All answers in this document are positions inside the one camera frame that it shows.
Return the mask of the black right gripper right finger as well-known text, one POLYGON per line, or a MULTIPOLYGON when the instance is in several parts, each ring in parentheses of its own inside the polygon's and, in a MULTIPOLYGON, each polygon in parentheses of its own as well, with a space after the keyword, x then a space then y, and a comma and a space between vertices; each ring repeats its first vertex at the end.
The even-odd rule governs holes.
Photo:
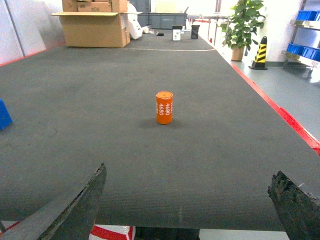
POLYGON ((320 238, 320 196, 304 183, 296 184, 282 171, 271 179, 268 187, 278 219, 290 240, 320 238))

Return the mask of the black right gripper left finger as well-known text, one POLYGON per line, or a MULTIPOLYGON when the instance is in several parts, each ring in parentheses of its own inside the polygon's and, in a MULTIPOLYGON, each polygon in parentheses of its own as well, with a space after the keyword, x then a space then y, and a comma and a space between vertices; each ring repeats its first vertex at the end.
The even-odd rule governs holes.
POLYGON ((101 163, 86 181, 69 190, 0 235, 2 240, 87 240, 95 224, 107 177, 101 163))

